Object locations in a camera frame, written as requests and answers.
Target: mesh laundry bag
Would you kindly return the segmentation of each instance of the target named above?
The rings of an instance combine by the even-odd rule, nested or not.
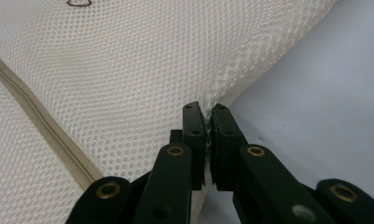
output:
[[[229,105],[333,4],[0,1],[0,79],[44,108],[36,113],[100,173],[91,181],[133,181],[182,128],[182,105],[199,101],[206,116]],[[23,105],[20,93],[12,95]],[[0,85],[0,223],[64,222],[87,183],[28,116]],[[194,218],[202,197],[194,196]]]

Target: zipper tape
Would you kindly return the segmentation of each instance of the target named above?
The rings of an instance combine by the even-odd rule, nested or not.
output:
[[[0,59],[0,81],[15,98],[79,186],[86,190],[103,177],[83,151],[64,132],[30,88]]]

